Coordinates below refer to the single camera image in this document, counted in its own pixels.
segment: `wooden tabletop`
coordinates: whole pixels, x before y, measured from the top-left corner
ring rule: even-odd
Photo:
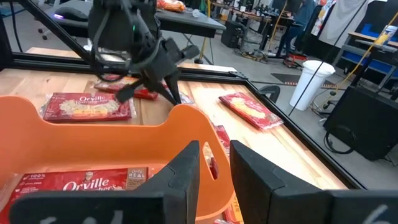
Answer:
[[[62,50],[33,48],[29,52],[77,57],[74,52]],[[231,69],[211,65],[181,66],[222,71]],[[0,95],[26,97],[39,110],[46,102],[46,95],[53,92],[93,93],[96,92],[93,88],[95,82],[97,78],[94,75],[5,69],[0,72]],[[229,93],[243,92],[256,99],[245,86],[185,81],[180,81],[178,85],[180,91],[188,95],[212,122],[226,128],[231,139],[241,141],[271,162],[321,189],[346,189],[284,125],[259,131],[221,104],[218,97]],[[135,118],[106,123],[157,125],[167,119],[172,109],[172,105],[162,96],[155,101],[134,99],[134,107],[137,113]]]
[[[355,36],[355,37],[371,40],[371,41],[375,41],[377,39],[376,37],[371,37],[371,36],[368,36],[368,35],[365,35],[365,34],[360,34],[360,33],[357,33],[357,32],[349,32],[348,34],[352,35],[352,36]],[[398,42],[389,41],[388,45],[398,47]]]

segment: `robotic arm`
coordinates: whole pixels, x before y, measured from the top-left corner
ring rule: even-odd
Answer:
[[[149,91],[160,93],[173,105],[181,103],[177,64],[200,53],[194,45],[180,50],[173,39],[164,39],[155,12],[156,0],[94,0],[88,19],[93,60],[111,67],[114,65],[102,59],[98,47],[126,51],[130,59],[123,69],[127,73],[138,70],[141,74],[138,81],[116,93],[121,103],[133,97],[134,90],[141,85]],[[115,80],[107,80],[103,74],[98,77],[106,82],[115,82],[127,73]],[[170,91],[164,88],[163,79]]]

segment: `orange plastic container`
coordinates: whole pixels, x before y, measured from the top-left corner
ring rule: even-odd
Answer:
[[[33,104],[0,96],[0,188],[14,174],[166,165],[191,140],[206,142],[218,164],[214,180],[200,155],[197,220],[221,214],[233,199],[226,154],[206,115],[189,105],[174,107],[158,126],[52,124]]]

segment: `red package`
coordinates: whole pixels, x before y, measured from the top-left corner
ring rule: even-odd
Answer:
[[[54,93],[44,109],[43,119],[52,122],[124,120],[131,118],[133,106],[129,101],[120,105],[109,93]]]
[[[224,219],[230,223],[243,224],[243,217],[236,196],[232,204],[223,213]]]
[[[177,0],[158,0],[156,7],[173,12],[182,12],[185,10],[184,3]]]
[[[218,139],[220,140],[220,143],[224,146],[224,152],[226,153],[228,159],[229,159],[229,136],[224,128],[223,125],[213,125],[214,130],[216,131],[216,134],[218,136]],[[214,179],[217,179],[218,177],[218,166],[217,166],[217,162],[215,160],[215,158],[213,157],[213,154],[211,153],[210,155],[210,164],[209,164],[209,168],[211,171],[211,174],[213,175]]]
[[[225,220],[215,220],[214,224],[233,224],[233,223],[225,221]]]
[[[221,96],[219,99],[227,107],[258,129],[265,130],[283,123],[278,116],[244,93],[233,93]]]
[[[221,144],[224,146],[226,155],[229,158],[229,144],[231,140],[229,139],[228,133],[226,132],[223,125],[216,125],[213,127],[217,133],[218,138],[220,139]]]
[[[117,77],[118,77],[118,75],[105,75],[105,78],[109,79],[109,80],[116,79]],[[121,88],[123,88],[125,85],[132,84],[135,81],[136,81],[136,79],[134,79],[134,78],[124,77],[120,81],[113,82],[113,83],[99,82],[94,85],[94,88],[96,88],[97,90],[105,91],[107,93],[116,93]],[[158,95],[158,93],[150,92],[146,88],[134,91],[135,98],[154,100],[157,98],[157,95]]]
[[[0,212],[0,223],[9,223],[11,205],[28,193],[41,190],[134,190],[146,180],[146,167],[25,174]]]

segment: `black speaker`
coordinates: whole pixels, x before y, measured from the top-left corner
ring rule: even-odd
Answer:
[[[225,22],[226,30],[224,30],[221,36],[221,42],[229,48],[238,48],[239,39],[242,36],[245,27],[234,21]]]
[[[336,128],[339,125],[356,136],[355,142],[352,133]],[[382,159],[398,143],[398,103],[349,86],[323,126],[370,161]]]

